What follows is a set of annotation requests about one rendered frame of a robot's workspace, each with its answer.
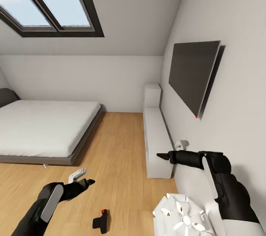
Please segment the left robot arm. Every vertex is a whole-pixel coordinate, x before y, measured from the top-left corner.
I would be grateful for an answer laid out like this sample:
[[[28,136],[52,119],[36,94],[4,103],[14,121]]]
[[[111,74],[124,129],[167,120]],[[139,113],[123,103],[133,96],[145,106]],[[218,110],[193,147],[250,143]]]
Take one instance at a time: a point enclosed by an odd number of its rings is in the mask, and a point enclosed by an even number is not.
[[[53,213],[59,202],[70,201],[94,183],[95,180],[86,178],[77,181],[87,173],[86,169],[79,169],[71,176],[69,182],[52,182],[45,185],[40,192],[37,201],[28,210],[24,218],[19,222],[11,236],[43,236]]]

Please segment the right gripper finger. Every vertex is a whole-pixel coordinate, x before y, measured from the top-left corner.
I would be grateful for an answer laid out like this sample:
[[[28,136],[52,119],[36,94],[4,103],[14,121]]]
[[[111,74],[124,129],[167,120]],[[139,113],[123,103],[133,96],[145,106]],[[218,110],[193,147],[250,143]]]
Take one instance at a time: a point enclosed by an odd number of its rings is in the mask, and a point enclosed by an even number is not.
[[[157,156],[165,160],[169,160],[170,152],[168,153],[157,153]]]

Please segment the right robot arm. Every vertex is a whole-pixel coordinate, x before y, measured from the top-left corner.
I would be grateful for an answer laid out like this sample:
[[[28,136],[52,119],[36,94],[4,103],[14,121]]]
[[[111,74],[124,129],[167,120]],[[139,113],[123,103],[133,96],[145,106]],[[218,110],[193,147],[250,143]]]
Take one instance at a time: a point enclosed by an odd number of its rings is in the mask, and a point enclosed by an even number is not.
[[[188,140],[175,143],[176,151],[157,153],[171,164],[187,165],[205,171],[215,202],[218,203],[226,236],[266,236],[258,217],[250,206],[245,186],[231,173],[231,163],[217,151],[187,151]]]

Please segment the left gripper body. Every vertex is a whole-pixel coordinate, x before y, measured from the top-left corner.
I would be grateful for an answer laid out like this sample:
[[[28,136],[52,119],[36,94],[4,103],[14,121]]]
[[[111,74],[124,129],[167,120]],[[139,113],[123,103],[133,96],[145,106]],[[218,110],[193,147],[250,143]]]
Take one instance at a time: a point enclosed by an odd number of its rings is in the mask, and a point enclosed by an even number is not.
[[[77,197],[83,191],[86,191],[88,189],[86,178],[82,179],[79,182],[70,183],[70,185],[72,187],[72,193],[70,198],[67,199],[67,201],[70,201],[71,199]]]

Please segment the digital camera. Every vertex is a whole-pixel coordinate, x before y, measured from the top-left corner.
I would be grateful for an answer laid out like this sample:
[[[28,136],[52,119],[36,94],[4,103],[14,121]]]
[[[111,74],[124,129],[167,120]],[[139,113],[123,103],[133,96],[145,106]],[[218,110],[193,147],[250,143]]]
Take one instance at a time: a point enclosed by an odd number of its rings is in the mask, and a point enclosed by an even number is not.
[[[102,216],[100,218],[94,218],[92,228],[100,228],[101,234],[107,233],[108,225],[108,212],[107,209],[102,210]]]

